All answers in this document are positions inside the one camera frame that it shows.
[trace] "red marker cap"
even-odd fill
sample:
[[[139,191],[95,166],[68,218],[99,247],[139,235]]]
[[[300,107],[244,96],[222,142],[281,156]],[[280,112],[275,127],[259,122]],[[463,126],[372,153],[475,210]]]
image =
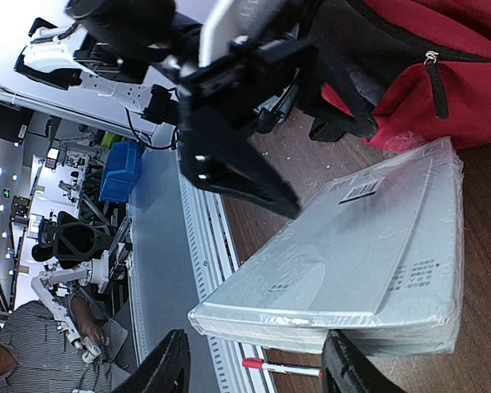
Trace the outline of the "red marker cap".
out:
[[[247,358],[242,362],[242,366],[245,368],[255,368],[257,370],[261,370],[263,365],[264,361],[256,358]]]

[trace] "zipper pull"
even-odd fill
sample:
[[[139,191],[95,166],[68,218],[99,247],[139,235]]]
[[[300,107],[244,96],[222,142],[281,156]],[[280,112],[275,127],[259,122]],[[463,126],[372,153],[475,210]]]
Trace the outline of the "zipper pull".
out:
[[[449,119],[448,97],[445,93],[444,82],[440,78],[439,71],[436,68],[436,62],[439,54],[435,51],[427,51],[424,67],[431,79],[431,88],[433,90],[433,100],[435,101],[436,117],[441,120]]]

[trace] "striped shirt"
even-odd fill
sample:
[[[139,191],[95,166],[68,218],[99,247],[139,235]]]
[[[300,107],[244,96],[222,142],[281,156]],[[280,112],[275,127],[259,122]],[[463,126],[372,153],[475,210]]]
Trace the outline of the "striped shirt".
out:
[[[0,345],[11,351],[18,366],[0,377],[2,393],[72,393],[73,389],[110,393],[129,377],[113,363],[128,332],[111,320],[104,326],[109,345],[93,363],[56,330],[57,322],[40,301],[19,307],[0,332]]]

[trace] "red bag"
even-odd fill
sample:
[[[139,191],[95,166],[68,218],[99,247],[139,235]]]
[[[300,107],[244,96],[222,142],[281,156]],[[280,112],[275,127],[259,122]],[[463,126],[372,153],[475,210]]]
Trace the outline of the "red bag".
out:
[[[457,149],[491,142],[491,0],[338,0],[322,7],[315,24],[328,18],[328,27],[318,34],[336,46],[378,124],[371,146],[400,152],[445,136]],[[322,90],[351,115],[339,94],[328,85]],[[340,135],[349,127],[331,130]],[[334,138],[322,131],[314,139]]]

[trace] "person's hand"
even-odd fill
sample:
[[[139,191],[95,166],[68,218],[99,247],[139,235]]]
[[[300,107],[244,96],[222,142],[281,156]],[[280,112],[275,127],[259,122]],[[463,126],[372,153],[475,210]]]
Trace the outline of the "person's hand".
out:
[[[79,330],[83,337],[89,337],[97,346],[104,346],[106,344],[106,334],[93,321],[82,323]]]

